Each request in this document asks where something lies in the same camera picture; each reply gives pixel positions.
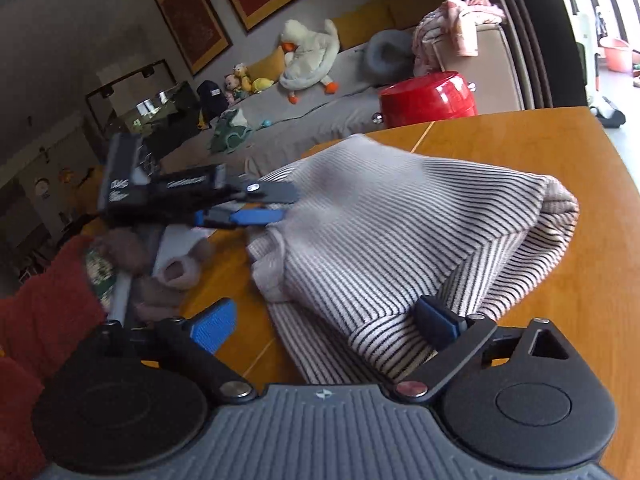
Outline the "red sleeve forearm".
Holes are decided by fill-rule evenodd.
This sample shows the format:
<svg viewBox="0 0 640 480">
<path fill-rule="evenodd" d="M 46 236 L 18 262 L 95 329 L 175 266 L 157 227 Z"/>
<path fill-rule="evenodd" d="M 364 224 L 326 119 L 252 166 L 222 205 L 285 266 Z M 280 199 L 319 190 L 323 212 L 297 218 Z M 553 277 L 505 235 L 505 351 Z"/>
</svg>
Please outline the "red sleeve forearm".
<svg viewBox="0 0 640 480">
<path fill-rule="evenodd" d="M 31 479 L 46 464 L 32 432 L 43 383 L 105 312 L 86 270 L 92 238 L 67 242 L 47 271 L 1 301 L 1 477 Z"/>
</svg>

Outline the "person left hand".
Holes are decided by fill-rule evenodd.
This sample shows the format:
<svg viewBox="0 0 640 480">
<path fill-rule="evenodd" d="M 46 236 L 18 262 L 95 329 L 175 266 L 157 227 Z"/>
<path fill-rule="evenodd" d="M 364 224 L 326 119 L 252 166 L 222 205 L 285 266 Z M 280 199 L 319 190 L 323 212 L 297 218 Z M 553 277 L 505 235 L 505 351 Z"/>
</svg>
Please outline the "person left hand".
<svg viewBox="0 0 640 480">
<path fill-rule="evenodd" d="M 198 229 L 180 240 L 187 244 L 186 253 L 160 263 L 149 243 L 128 229 L 108 231 L 91 243 L 85 268 L 106 316 L 122 321 L 128 307 L 142 323 L 179 314 L 186 293 L 201 281 L 204 266 L 214 255 L 213 244 Z"/>
</svg>

